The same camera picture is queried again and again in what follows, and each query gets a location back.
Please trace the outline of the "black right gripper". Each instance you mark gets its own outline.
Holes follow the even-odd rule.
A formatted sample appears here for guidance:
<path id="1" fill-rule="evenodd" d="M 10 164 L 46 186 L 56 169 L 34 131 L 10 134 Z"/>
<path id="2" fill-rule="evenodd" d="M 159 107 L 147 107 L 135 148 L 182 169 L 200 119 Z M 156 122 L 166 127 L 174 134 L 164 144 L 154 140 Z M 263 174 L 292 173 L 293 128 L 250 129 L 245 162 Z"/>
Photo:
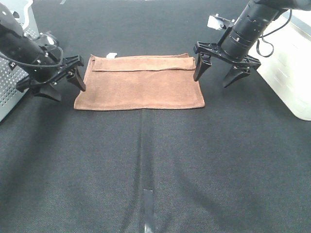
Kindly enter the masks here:
<path id="1" fill-rule="evenodd" d="M 196 69 L 193 75 L 195 82 L 199 81 L 204 72 L 212 66 L 211 58 L 220 59 L 228 64 L 233 65 L 222 81 L 223 87 L 226 88 L 237 80 L 250 75 L 250 69 L 258 69 L 261 65 L 259 59 L 250 55 L 245 55 L 241 60 L 232 58 L 216 43 L 196 42 L 194 53 L 198 54 Z"/>

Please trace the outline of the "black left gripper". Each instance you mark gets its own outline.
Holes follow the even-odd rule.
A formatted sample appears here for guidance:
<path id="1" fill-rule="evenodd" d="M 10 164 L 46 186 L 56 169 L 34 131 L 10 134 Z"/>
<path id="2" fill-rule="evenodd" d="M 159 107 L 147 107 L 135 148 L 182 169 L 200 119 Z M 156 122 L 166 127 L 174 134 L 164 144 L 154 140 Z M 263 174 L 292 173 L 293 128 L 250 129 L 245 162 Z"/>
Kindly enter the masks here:
<path id="1" fill-rule="evenodd" d="M 83 65 L 81 55 L 75 55 L 64 58 L 56 67 L 24 67 L 28 76 L 17 82 L 16 89 L 23 92 L 28 88 L 36 97 L 61 101 L 61 94 L 53 88 L 53 84 L 62 78 L 85 92 L 86 85 L 78 70 Z"/>

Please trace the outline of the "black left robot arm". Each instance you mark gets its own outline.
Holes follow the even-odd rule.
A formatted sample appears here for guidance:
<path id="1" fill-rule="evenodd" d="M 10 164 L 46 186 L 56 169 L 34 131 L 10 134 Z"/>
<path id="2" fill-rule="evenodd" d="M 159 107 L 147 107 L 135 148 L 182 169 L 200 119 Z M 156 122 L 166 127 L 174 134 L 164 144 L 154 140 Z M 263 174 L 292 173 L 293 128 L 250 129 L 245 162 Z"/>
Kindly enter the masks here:
<path id="1" fill-rule="evenodd" d="M 65 57 L 50 32 L 31 38 L 4 4 L 0 5 L 0 52 L 1 58 L 27 73 L 16 84 L 19 92 L 29 89 L 36 97 L 61 101 L 61 94 L 54 85 L 63 78 L 81 91 L 86 90 L 78 70 L 84 65 L 81 55 Z"/>

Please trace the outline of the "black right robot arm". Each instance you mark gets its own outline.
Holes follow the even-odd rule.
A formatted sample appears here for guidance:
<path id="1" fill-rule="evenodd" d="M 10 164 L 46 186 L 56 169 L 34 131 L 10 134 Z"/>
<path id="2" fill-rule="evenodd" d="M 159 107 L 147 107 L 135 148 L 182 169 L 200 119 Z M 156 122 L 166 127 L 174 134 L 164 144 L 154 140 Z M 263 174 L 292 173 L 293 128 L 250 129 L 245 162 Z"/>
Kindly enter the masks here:
<path id="1" fill-rule="evenodd" d="M 217 43 L 197 42 L 194 52 L 198 55 L 193 79 L 198 81 L 211 67 L 215 57 L 232 65 L 223 79 L 227 87 L 235 81 L 250 75 L 250 69 L 258 69 L 260 61 L 248 54 L 251 47 L 263 38 L 268 25 L 288 10 L 309 11 L 309 0 L 251 0 L 236 22 L 219 18 L 225 25 L 225 33 Z"/>

